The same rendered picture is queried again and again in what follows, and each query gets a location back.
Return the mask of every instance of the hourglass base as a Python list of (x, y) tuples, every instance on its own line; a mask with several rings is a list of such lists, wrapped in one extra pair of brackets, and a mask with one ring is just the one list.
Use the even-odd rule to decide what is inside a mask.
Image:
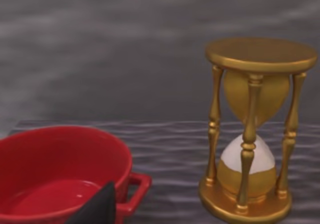
[(236, 212), (236, 202), (225, 195), (221, 185), (206, 185), (205, 178), (200, 181), (199, 196), (212, 215), (229, 224), (275, 224), (286, 217), (292, 205), (290, 192), (286, 199), (279, 199), (273, 189), (262, 202), (249, 203), (248, 213), (242, 215)]

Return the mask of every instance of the pot handle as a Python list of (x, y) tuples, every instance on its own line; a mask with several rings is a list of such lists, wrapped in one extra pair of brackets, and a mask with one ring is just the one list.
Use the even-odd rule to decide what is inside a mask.
[(139, 187), (127, 203), (116, 204), (116, 214), (124, 217), (132, 216), (132, 214), (135, 212), (138, 205), (140, 204), (141, 200), (147, 193), (151, 185), (151, 182), (151, 177), (149, 177), (148, 175), (130, 173), (129, 185), (139, 185)]

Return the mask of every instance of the red pot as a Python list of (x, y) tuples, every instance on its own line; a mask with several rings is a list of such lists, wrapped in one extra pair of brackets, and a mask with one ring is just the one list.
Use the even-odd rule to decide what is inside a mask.
[[(131, 169), (128, 147), (99, 129), (60, 126), (9, 136), (0, 141), (0, 224), (63, 224), (109, 181), (122, 224), (151, 184)], [(127, 202), (131, 184), (139, 187)]]

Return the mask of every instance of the hourglass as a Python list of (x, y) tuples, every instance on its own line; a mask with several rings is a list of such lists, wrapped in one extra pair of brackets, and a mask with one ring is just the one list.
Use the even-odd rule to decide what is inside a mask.
[[(296, 142), (299, 96), (317, 53), (311, 47), (282, 39), (243, 37), (210, 43), (206, 57), (212, 63), (214, 94), (208, 166), (199, 183), (202, 204), (230, 224), (274, 224), (291, 209), (288, 165)], [(226, 99), (243, 122), (244, 131), (225, 148), (216, 167), (222, 77)], [(256, 129), (282, 107), (290, 90), (290, 77), (292, 102), (284, 124), (282, 164), (277, 176), (275, 158)]]

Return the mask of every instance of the table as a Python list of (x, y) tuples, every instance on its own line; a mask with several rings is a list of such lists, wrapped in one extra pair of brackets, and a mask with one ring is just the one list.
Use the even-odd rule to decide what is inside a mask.
[[(198, 198), (198, 182), (208, 160), (207, 122), (147, 121), (21, 121), (10, 134), (55, 125), (81, 125), (108, 131), (125, 141), (132, 152), (133, 170), (152, 176), (147, 196), (127, 224), (224, 224), (211, 216)], [(242, 132), (236, 122), (221, 124), (217, 147)], [(279, 171), (283, 124), (264, 124), (258, 134), (269, 144)], [(289, 166), (293, 208), (281, 224), (320, 221), (320, 125), (300, 124)]]

